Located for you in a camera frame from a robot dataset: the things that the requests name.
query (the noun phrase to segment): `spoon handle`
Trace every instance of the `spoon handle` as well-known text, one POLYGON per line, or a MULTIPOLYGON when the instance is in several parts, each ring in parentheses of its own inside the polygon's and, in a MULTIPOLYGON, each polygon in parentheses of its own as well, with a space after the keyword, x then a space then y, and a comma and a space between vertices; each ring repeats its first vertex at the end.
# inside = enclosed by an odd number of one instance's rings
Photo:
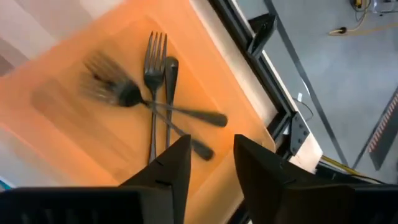
POLYGON ((186 114, 188 116, 191 116, 193 118, 199 119, 201 121, 204 121, 206 123, 209 123, 209 124, 212 124, 212 125, 218 126, 218 127, 225 127, 228 123, 227 116, 225 116, 225 114, 222 114, 219 112, 203 111, 203 110, 190 110, 190 109, 185 109, 185 108, 174 107, 174 106, 171 106, 168 104, 156 103, 153 101, 146 101, 146 103, 149 105, 158 106, 160 108, 164 108, 167 110, 178 111, 180 113, 186 114))
MULTIPOLYGON (((185 131, 181 130, 179 127, 177 127, 175 124, 173 124, 171 121, 169 121, 165 116, 163 116, 161 113, 159 113, 155 107, 151 107, 150 105, 145 104, 150 110, 152 110, 153 113, 157 115, 158 118, 160 118, 163 122, 168 124, 174 131, 180 135, 186 135, 185 131)), ((193 150, 204 160, 209 161, 213 156, 214 156, 214 151, 210 149, 205 143, 197 140, 197 139, 192 139, 192 146, 193 150)))

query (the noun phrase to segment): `blurry fork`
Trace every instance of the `blurry fork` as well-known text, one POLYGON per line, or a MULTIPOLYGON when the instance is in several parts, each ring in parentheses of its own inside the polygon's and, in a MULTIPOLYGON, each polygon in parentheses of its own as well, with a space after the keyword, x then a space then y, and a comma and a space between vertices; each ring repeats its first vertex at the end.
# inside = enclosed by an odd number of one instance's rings
MULTIPOLYGON (((164 79, 164 68, 167 50, 167 34, 164 35, 162 46, 162 33, 159 41, 156 32, 155 39, 152 41, 154 33, 151 32, 144 60, 144 83, 148 87, 152 101, 156 101, 157 90, 162 86, 164 79)), ((150 135, 149 161, 151 163, 156 158, 156 113, 152 112, 152 129, 150 135)))

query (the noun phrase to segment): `black metal frame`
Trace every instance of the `black metal frame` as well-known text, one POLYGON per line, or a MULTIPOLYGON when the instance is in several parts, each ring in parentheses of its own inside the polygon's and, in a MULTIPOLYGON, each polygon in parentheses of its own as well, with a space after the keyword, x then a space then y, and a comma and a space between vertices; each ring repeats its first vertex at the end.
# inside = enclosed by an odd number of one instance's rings
POLYGON ((264 32, 267 32, 267 30, 261 30, 261 24, 265 22, 265 15, 252 21, 251 26, 256 32, 253 37, 231 0, 209 0, 209 2, 278 111, 267 127, 273 140, 281 140, 285 129, 290 127, 289 137, 283 139, 281 147, 277 149, 277 153, 280 156, 290 159, 291 156, 297 153, 301 144, 309 135, 309 129, 305 125, 303 118, 292 106, 284 89, 262 54, 264 45, 272 34, 265 34, 264 32), (300 123, 298 125, 299 129, 293 129, 292 122, 300 123))

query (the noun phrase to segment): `concrete floor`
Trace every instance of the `concrete floor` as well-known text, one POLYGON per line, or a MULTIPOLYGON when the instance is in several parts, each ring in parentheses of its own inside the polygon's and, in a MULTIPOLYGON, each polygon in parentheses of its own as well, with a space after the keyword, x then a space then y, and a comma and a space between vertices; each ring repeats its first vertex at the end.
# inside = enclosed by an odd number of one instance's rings
MULTIPOLYGON (((398 85, 398 28, 357 37, 330 37, 338 27, 354 27, 347 0, 274 1, 274 6, 320 100, 343 153, 352 166, 398 85)), ((250 19, 268 12, 263 0, 238 1, 250 19)), ((398 14, 368 14, 362 29, 398 22, 398 14)), ((324 154, 340 161, 278 31, 265 47, 290 94, 303 93, 314 111, 308 125, 324 154)), ((310 115, 300 107, 304 116, 310 115)), ((366 152, 357 170, 396 183, 398 142, 380 171, 366 152)))

